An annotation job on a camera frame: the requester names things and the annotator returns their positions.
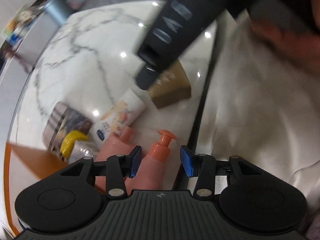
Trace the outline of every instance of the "blue trash can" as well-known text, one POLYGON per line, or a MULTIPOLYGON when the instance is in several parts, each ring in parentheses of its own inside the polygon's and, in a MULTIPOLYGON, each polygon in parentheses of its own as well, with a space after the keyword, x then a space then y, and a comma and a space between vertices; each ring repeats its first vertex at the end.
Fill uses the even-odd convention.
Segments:
POLYGON ((73 10, 67 5, 65 0, 48 0, 42 7, 51 18, 62 26, 69 16, 73 14, 73 10))

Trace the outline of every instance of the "toiletry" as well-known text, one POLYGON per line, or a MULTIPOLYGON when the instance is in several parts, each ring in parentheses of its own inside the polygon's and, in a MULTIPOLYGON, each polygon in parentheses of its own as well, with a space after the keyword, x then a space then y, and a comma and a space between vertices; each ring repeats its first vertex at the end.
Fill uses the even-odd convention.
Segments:
POLYGON ((77 130, 68 133, 61 143, 61 159, 71 164, 86 156, 95 158, 99 149, 94 142, 88 140, 84 133, 77 130))
MULTIPOLYGON (((103 162, 106 161, 108 157, 117 154, 129 155, 129 153, 135 147, 135 145, 129 143, 132 132, 132 129, 127 126, 124 127, 120 136, 112 132, 109 135, 109 138, 102 145, 100 152, 95 158, 95 161, 103 162)), ((96 177, 96 186, 105 191, 106 177, 96 177)))
POLYGON ((88 134, 92 122, 63 102, 58 102, 44 128, 42 140, 48 151, 60 157, 60 147, 64 138, 73 130, 88 134))
POLYGON ((190 82, 178 60, 160 75, 148 93, 158 109, 191 97, 190 82))
POLYGON ((130 195, 133 189, 161 190, 164 179, 165 161, 170 153, 171 139, 176 139, 174 134, 167 130, 160 130, 160 140, 151 145, 146 157, 141 161, 136 177, 126 179, 125 186, 130 195))
POLYGON ((132 91, 127 92, 92 127, 90 133, 99 147, 112 132, 119 134, 124 126, 129 126, 145 109, 144 103, 132 91))

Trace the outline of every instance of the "metal rivet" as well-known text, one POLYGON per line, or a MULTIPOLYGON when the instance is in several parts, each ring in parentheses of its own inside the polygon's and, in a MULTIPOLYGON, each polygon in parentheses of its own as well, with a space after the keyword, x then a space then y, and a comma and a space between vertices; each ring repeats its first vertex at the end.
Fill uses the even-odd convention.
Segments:
POLYGON ((120 189, 120 188, 113 188, 113 189, 109 190, 108 193, 112 197, 119 197, 124 194, 124 191, 123 191, 123 189, 120 189))
POLYGON ((196 194, 199 197, 209 197, 212 194, 212 191, 207 188, 198 189, 196 194))

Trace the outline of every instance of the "marble tabletop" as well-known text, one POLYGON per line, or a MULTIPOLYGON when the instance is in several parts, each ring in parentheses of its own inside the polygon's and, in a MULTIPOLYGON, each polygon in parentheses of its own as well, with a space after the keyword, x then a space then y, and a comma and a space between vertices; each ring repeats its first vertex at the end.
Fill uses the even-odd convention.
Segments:
POLYGON ((180 166, 179 148, 188 142, 211 59, 212 24, 179 58, 191 83, 192 97, 158 110, 134 81, 141 60, 135 55, 146 25, 161 9, 159 1, 115 4, 73 14, 53 37, 29 77, 10 142, 45 149, 42 132, 58 101, 97 121, 128 90, 147 105, 133 123, 134 142, 148 151, 157 130, 177 140, 167 160, 164 189, 171 189, 180 166))

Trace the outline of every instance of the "pink pump bottle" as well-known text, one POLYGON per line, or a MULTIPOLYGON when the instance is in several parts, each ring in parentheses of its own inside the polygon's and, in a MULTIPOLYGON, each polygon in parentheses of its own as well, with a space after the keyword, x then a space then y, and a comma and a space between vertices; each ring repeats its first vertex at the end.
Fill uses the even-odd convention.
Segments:
MULTIPOLYGON (((110 134, 94 161, 103 162, 107 160, 108 157, 117 154, 129 155, 135 147, 135 145, 129 143, 132 133, 133 130, 130 127, 125 127, 120 136, 114 132, 110 134)), ((106 178, 96 177, 96 186, 101 190, 106 191, 106 178)))
POLYGON ((147 156, 141 161, 136 177, 125 181, 128 195, 133 189, 161 190, 165 161, 170 153, 168 146, 176 137, 167 130, 160 130, 158 133, 161 134, 160 140, 151 145, 147 156))

